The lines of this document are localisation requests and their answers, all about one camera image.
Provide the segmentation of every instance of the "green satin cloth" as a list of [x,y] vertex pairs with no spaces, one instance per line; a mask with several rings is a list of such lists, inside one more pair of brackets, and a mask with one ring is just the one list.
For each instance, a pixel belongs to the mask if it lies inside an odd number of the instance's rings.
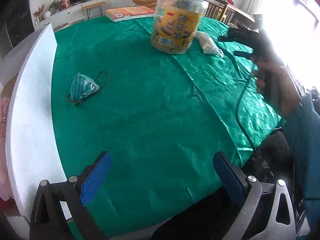
[[[194,40],[186,54],[169,55],[150,45],[152,20],[99,17],[56,33],[52,119],[60,159],[69,177],[101,151],[111,153],[110,173],[88,205],[108,237],[166,220],[217,190],[216,152],[238,166],[252,154],[235,113],[253,64],[232,54],[250,49],[217,42],[220,58],[204,55]],[[215,41],[227,29],[207,18],[199,26]],[[100,71],[109,73],[103,91],[79,105],[66,100],[77,72]],[[278,121],[254,78],[238,115],[256,146]]]

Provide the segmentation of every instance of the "face mask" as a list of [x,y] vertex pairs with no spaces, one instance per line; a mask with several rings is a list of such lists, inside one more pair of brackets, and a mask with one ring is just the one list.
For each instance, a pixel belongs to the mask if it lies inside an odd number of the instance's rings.
[[[100,86],[95,82],[97,78],[100,76],[101,73],[106,73],[106,83],[103,87]],[[82,100],[93,93],[100,92],[108,83],[108,73],[106,71],[102,71],[98,74],[97,78],[93,80],[92,78],[77,73],[70,89],[70,95],[67,96],[67,100],[72,103],[82,103]]]

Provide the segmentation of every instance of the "tv stand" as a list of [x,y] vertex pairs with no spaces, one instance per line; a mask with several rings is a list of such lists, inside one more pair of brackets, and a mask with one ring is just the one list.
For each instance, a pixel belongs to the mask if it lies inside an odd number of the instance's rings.
[[[87,13],[86,11],[82,11],[82,8],[88,5],[92,5],[95,3],[103,3],[103,2],[106,2],[106,4],[102,6],[102,11],[105,11],[107,9],[129,7],[129,6],[135,5],[135,3],[132,0],[88,0],[86,2],[81,2],[79,4],[70,6],[69,8],[63,11],[55,13],[49,18],[34,25],[34,29],[36,31],[48,25],[49,23],[51,23],[53,28],[55,28],[64,23],[72,24],[73,22],[76,22],[79,20],[86,20]],[[97,7],[92,8],[90,11],[90,17],[95,17],[98,15],[100,15],[99,9]]]

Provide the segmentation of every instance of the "hand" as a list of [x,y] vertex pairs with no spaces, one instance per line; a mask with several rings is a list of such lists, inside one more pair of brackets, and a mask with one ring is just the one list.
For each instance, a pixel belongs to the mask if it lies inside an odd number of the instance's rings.
[[[300,103],[301,97],[290,74],[283,67],[274,62],[257,62],[258,69],[270,71],[276,75],[279,80],[281,90],[281,103],[275,106],[275,111],[283,118],[288,118],[294,112],[296,106]],[[265,83],[260,78],[259,70],[253,71],[253,76],[258,78],[256,81],[257,92],[263,94]]]

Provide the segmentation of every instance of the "orange book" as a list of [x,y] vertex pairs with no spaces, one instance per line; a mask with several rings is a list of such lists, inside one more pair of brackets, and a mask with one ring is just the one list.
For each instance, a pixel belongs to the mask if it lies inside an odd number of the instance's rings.
[[155,10],[145,7],[123,7],[106,10],[106,16],[113,22],[119,22],[129,19],[153,17]]

